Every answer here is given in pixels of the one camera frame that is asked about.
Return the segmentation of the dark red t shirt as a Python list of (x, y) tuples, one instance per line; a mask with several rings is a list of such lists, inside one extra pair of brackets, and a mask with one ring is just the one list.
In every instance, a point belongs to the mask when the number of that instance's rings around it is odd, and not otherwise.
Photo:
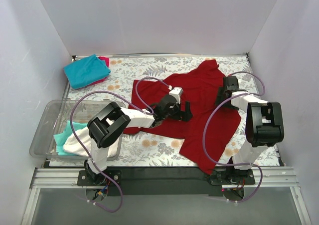
[(205, 173), (211, 174), (215, 161), (219, 161), (226, 145), (230, 142), (241, 122), (236, 110), (220, 108), (210, 119), (215, 109), (215, 100), (219, 87), (223, 85), (224, 74), (218, 69), (216, 60), (205, 60), (186, 74), (172, 74), (163, 83), (135, 80), (133, 82), (131, 102), (144, 108), (158, 103), (167, 95), (167, 86), (181, 87), (181, 108), (190, 102), (193, 118), (188, 122), (166, 119), (153, 129), (144, 132), (155, 135), (184, 139), (180, 154), (196, 163)]

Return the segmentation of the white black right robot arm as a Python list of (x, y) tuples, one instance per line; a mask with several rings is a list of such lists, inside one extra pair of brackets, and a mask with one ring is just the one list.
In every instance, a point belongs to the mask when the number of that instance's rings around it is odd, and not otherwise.
[(253, 185), (255, 179), (252, 168), (257, 158), (284, 139), (281, 105), (279, 102), (268, 102), (241, 90), (236, 76), (223, 78), (223, 86), (218, 90), (215, 105), (217, 108), (225, 107), (246, 113), (246, 140), (226, 165), (215, 168), (210, 176), (210, 183)]

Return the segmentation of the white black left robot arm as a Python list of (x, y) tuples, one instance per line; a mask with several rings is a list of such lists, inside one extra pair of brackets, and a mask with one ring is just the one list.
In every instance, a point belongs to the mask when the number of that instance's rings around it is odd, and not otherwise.
[(186, 101), (185, 110), (182, 110), (181, 99), (173, 95), (166, 95), (159, 103), (141, 111), (121, 107), (115, 102), (109, 103), (88, 122), (91, 139), (91, 157), (85, 162), (88, 178), (95, 185), (102, 184), (102, 172), (107, 169), (109, 148), (117, 143), (125, 129), (153, 129), (166, 119), (188, 122), (192, 117), (190, 102)]

